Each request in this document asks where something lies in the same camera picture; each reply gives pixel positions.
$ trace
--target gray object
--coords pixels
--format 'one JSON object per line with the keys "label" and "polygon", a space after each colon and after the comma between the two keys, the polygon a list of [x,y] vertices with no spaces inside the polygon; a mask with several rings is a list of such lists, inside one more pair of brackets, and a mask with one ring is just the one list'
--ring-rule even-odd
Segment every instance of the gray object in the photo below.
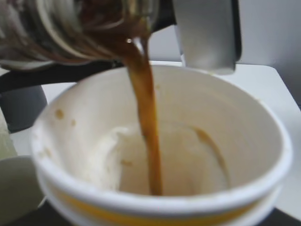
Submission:
{"label": "gray object", "polygon": [[8,133],[8,126],[0,109],[0,160],[17,156],[13,141]]}
{"label": "gray object", "polygon": [[174,0],[185,63],[219,74],[236,62],[232,0]]}
{"label": "gray object", "polygon": [[0,160],[0,226],[38,208],[44,195],[30,156]]}
{"label": "gray object", "polygon": [[31,127],[47,105],[41,86],[1,93],[0,107],[11,133]]}

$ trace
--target coffee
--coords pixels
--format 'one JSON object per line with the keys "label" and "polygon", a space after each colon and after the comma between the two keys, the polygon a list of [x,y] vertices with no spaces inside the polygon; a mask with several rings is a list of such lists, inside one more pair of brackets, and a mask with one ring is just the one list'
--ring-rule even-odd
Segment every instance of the coffee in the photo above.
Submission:
{"label": "coffee", "polygon": [[[195,127],[174,121],[159,120],[159,146],[162,170],[162,195],[194,196],[229,189],[229,178],[223,158],[208,135]],[[110,153],[103,169],[110,169],[113,190],[150,195],[148,181],[148,156],[145,143],[139,133],[139,125],[114,127],[97,144]],[[102,187],[101,180],[95,185]]]}
{"label": "coffee", "polygon": [[[156,100],[148,56],[151,30],[143,17],[124,17],[121,7],[119,0],[85,1],[81,21],[85,35],[99,44],[97,53],[100,58],[120,58],[127,66],[137,99],[140,128],[147,146],[150,193],[162,195]],[[103,17],[96,18],[99,10],[102,10]]]}

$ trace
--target yellow stripe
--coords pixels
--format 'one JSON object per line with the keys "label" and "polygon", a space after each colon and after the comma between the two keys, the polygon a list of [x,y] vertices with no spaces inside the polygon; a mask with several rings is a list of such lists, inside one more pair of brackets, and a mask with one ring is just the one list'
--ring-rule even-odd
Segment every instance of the yellow stripe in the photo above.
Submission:
{"label": "yellow stripe", "polygon": [[76,200],[57,189],[52,190],[61,201],[64,201],[75,211],[80,212],[88,218],[107,221],[121,226],[215,226],[227,221],[234,220],[251,210],[258,202],[254,202],[238,210],[233,210],[218,215],[210,215],[193,218],[147,218],[122,213],[110,212],[87,203]]}

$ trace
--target brown liquid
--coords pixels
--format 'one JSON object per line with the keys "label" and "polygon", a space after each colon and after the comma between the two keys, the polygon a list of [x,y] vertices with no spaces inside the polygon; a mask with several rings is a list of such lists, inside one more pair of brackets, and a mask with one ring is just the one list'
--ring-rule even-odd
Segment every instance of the brown liquid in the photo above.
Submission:
{"label": "brown liquid", "polygon": [[222,169],[222,171],[225,174],[226,181],[227,181],[227,186],[228,186],[228,188],[230,188],[231,184],[230,184],[230,176],[229,176],[229,172],[228,172],[228,169],[227,169],[227,164],[225,162],[224,157],[222,156],[222,154],[220,152],[220,149],[217,147],[217,145],[211,139],[211,137],[209,137],[208,134],[206,134],[203,130],[197,129],[197,128],[193,128],[193,129],[196,132],[196,134],[198,136],[198,139],[201,142],[207,143],[207,144],[209,144],[209,146],[212,147],[212,150],[213,150],[214,155],[215,155],[215,157],[218,161],[218,164],[219,164],[220,168]]}
{"label": "brown liquid", "polygon": [[81,21],[85,35],[100,45],[97,50],[99,58],[120,58],[127,66],[138,103],[141,132],[148,150],[150,192],[152,195],[162,195],[156,101],[148,57],[151,32],[146,21],[135,16],[128,16],[115,27],[103,29],[113,22],[118,24],[122,18],[120,7],[120,0],[86,0],[82,6]]}

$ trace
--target pouring liquid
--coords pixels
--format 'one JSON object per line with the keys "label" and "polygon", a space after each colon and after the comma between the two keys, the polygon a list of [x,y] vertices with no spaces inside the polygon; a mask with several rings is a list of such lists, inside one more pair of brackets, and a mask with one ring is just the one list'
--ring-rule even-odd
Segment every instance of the pouring liquid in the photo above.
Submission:
{"label": "pouring liquid", "polygon": [[[83,6],[81,20],[87,24],[85,35],[99,44],[97,53],[100,58],[103,56],[120,58],[127,66],[137,100],[140,129],[147,146],[150,193],[159,196],[162,195],[161,159],[154,83],[148,56],[148,40],[151,31],[141,17],[130,16],[122,20],[122,15],[117,13],[119,11],[112,10],[122,7],[117,4],[120,1],[112,1],[114,7],[108,5],[113,13],[105,13],[105,17],[98,20],[99,28],[95,28],[97,18],[93,17],[96,15],[93,13],[94,10],[98,8],[105,10],[100,5],[101,2],[86,1],[86,5]],[[108,28],[107,22],[114,22],[115,26]]]}

